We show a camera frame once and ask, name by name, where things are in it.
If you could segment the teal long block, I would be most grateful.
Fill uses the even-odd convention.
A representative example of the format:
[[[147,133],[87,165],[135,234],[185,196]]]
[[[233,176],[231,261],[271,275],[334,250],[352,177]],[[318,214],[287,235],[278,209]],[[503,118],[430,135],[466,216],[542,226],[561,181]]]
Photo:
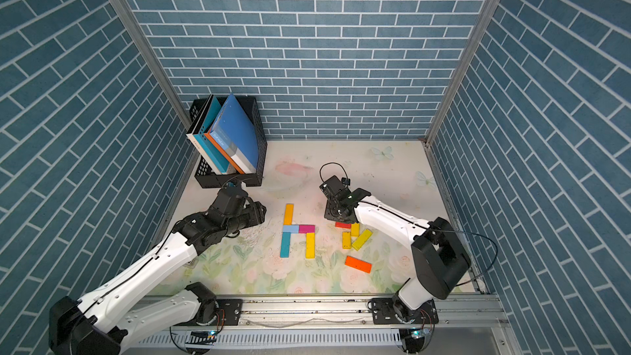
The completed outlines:
[[[291,249],[291,233],[283,232],[281,238],[281,248],[279,256],[281,258],[289,258]]]

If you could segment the orange-yellow long block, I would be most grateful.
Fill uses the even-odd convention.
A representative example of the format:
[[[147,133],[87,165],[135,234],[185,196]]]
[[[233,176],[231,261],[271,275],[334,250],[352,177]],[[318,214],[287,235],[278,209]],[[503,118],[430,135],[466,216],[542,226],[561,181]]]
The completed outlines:
[[[284,225],[292,225],[292,217],[294,212],[294,204],[287,204],[284,211]]]

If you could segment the yellow long block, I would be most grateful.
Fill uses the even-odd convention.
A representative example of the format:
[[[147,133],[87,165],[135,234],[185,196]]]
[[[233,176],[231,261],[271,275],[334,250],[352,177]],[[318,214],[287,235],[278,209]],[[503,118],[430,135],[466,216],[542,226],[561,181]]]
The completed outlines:
[[[316,257],[316,234],[306,234],[306,258],[314,259]]]

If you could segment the magenta block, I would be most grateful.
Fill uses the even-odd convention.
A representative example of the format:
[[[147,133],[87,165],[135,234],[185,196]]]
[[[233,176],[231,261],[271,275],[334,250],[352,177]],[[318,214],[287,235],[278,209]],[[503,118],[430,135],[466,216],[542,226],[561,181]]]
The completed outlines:
[[[299,225],[298,232],[299,233],[315,233],[316,228],[314,225]]]

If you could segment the light blue block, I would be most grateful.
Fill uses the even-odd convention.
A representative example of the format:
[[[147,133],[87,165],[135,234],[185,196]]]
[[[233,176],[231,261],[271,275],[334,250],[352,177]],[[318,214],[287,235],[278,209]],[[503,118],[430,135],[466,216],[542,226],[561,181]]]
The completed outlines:
[[[284,225],[283,226],[284,233],[300,233],[299,225]]]

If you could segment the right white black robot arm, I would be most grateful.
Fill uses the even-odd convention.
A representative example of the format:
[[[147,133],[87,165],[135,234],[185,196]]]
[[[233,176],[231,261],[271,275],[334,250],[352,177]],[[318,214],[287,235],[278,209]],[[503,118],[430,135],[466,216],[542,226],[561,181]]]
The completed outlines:
[[[425,303],[447,299],[471,267],[470,256],[448,220],[406,215],[362,188],[350,190],[349,184],[349,179],[336,176],[320,184],[327,199],[325,218],[367,225],[410,249],[415,273],[392,302],[396,317],[411,323],[421,315]]]

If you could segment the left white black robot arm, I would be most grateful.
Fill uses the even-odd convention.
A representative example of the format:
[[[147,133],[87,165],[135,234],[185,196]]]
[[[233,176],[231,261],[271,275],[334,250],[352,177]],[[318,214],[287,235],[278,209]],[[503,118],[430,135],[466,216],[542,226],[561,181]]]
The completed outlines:
[[[49,312],[49,348],[56,354],[121,354],[180,323],[221,330],[226,312],[201,282],[149,306],[137,304],[208,248],[265,220],[266,207],[241,187],[221,188],[207,210],[179,220],[164,240],[122,273],[77,300],[65,296],[57,301]]]

